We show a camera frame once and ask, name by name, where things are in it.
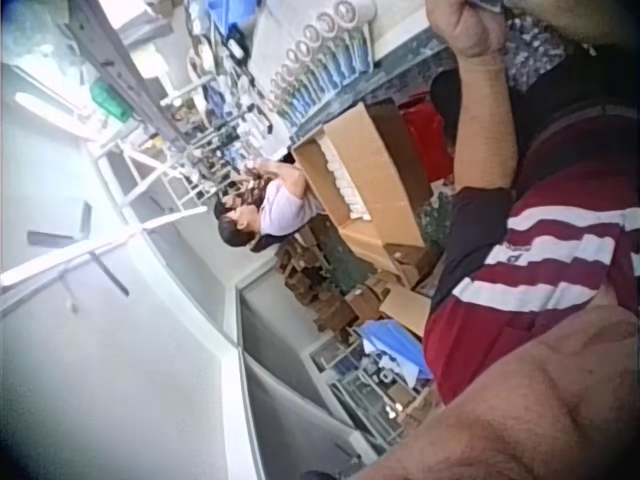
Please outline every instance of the metal frame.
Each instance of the metal frame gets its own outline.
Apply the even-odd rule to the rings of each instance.
[[[69,30],[83,57],[129,102],[135,112],[179,152],[187,150],[180,129],[154,98],[98,0],[69,0]]]

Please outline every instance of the dark sleeve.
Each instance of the dark sleeve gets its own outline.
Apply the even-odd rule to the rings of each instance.
[[[480,269],[502,243],[513,206],[509,190],[464,188],[453,197],[444,269],[431,303],[431,315],[465,278]]]

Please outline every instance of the white stripe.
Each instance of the white stripe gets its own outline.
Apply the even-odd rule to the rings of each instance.
[[[640,208],[594,212],[578,207],[534,207],[510,218],[507,225],[512,230],[524,231],[542,220],[557,220],[576,227],[615,223],[624,225],[625,229],[630,231],[640,228]]]
[[[527,251],[498,245],[491,250],[486,265],[508,263],[510,265],[526,266],[542,260],[560,260],[570,263],[574,258],[592,262],[611,263],[616,242],[610,238],[600,238],[595,235],[585,235],[581,240],[558,240],[547,235],[534,239]]]
[[[568,308],[590,301],[595,290],[561,282],[551,285],[507,285],[472,281],[465,278],[453,294],[466,303],[491,307],[505,312],[541,312],[543,310]]]
[[[631,254],[631,263],[633,264],[633,274],[640,277],[640,253]]]

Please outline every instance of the white shirt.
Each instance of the white shirt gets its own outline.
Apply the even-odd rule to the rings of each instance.
[[[267,186],[260,209],[260,233],[289,235],[322,212],[322,205],[310,190],[299,199],[287,190],[281,178],[276,178]]]

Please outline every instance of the fist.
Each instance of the fist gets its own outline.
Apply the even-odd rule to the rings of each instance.
[[[502,14],[469,5],[467,0],[426,0],[427,19],[460,59],[499,53],[504,46]]]

